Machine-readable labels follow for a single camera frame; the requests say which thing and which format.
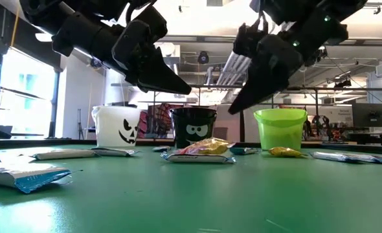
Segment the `computer monitor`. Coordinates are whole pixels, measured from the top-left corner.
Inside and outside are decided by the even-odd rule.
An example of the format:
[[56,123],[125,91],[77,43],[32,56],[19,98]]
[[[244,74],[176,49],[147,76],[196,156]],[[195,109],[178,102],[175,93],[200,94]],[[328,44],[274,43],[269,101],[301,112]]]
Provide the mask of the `computer monitor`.
[[354,127],[382,127],[382,104],[352,104]]

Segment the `window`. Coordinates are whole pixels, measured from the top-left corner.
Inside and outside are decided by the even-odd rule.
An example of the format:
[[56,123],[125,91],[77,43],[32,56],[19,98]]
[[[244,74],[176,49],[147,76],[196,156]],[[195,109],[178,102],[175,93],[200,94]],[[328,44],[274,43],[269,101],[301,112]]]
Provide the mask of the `window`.
[[13,134],[47,136],[55,80],[51,66],[10,49],[1,68],[0,125],[13,126]]

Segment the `jack-o'-lantern face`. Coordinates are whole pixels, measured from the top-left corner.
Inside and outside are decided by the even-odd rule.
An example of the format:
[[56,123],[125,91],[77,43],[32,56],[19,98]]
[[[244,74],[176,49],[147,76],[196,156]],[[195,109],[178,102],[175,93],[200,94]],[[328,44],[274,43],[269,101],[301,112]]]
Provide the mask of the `jack-o'-lantern face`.
[[187,125],[186,126],[186,140],[190,143],[193,144],[195,142],[198,142],[200,140],[206,139],[207,133],[208,133],[208,125],[204,126],[191,126]]
[[137,139],[138,126],[132,126],[126,119],[124,119],[124,129],[119,130],[119,136],[123,141],[128,144],[134,144]]

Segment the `table surface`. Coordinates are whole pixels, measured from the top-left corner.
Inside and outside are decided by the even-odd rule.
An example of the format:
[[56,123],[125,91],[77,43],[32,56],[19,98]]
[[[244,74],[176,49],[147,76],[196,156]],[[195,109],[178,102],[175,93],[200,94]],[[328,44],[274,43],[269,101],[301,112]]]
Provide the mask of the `table surface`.
[[79,172],[28,195],[0,186],[0,232],[382,232],[382,165],[263,155],[175,164],[135,149],[49,161]]

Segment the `green bucket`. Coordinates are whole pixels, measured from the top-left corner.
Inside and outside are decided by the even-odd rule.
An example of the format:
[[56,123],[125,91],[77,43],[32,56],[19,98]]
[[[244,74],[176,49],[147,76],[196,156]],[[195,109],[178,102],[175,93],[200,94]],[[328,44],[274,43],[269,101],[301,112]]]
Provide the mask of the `green bucket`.
[[254,113],[262,150],[285,147],[299,150],[308,114],[302,109],[265,109]]

